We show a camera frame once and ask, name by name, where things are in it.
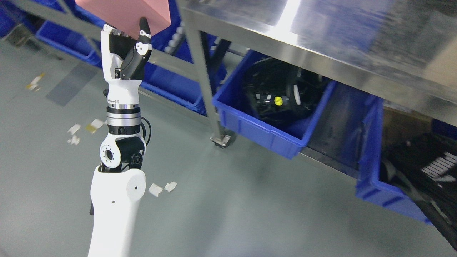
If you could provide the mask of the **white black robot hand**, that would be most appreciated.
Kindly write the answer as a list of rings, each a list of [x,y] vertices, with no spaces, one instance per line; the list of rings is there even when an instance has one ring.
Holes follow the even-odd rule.
[[[139,107],[139,86],[152,53],[151,31],[146,17],[139,20],[138,39],[123,36],[105,24],[101,31],[102,70],[108,83],[107,102],[113,109]]]

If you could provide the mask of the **white robot forearm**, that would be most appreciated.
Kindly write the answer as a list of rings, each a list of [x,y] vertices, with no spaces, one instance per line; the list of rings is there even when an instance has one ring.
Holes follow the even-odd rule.
[[[99,148],[90,197],[94,223],[88,256],[127,257],[137,212],[146,189],[141,169],[146,149],[138,105],[106,109],[108,133]]]

